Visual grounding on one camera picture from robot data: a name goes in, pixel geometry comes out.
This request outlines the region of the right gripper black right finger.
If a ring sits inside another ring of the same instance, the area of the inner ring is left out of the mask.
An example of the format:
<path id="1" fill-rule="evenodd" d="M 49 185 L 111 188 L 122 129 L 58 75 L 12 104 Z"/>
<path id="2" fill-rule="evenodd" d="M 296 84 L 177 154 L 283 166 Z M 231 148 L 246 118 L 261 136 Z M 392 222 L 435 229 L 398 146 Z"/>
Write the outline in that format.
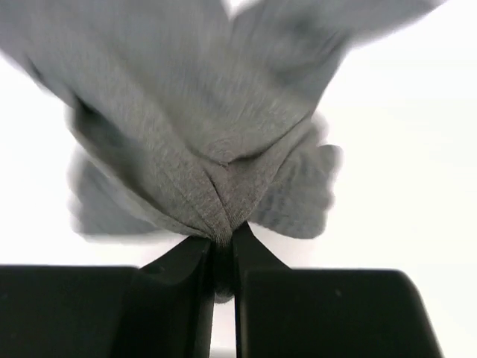
<path id="1" fill-rule="evenodd" d="M 441 356 L 420 293 L 404 272 L 290 268 L 247 224 L 232 245 L 239 357 Z"/>

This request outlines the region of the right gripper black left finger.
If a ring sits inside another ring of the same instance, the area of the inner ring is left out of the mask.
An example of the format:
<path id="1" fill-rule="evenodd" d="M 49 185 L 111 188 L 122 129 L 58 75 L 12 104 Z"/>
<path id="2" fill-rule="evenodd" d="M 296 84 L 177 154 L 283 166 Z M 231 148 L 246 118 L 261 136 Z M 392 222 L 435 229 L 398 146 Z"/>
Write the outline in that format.
<path id="1" fill-rule="evenodd" d="M 2 266 L 3 357 L 207 357 L 210 244 L 190 237 L 143 268 Z"/>

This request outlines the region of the grey shorts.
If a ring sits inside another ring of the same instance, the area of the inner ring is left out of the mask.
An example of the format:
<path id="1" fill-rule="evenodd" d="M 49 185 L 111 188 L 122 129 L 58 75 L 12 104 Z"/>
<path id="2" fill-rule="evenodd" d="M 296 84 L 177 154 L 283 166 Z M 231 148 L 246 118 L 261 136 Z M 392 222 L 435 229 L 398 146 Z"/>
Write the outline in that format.
<path id="1" fill-rule="evenodd" d="M 3 1 L 1 50 L 72 109 L 83 236 L 211 239 L 233 295 L 233 232 L 323 233 L 340 149 L 318 103 L 347 52 L 438 1 Z"/>

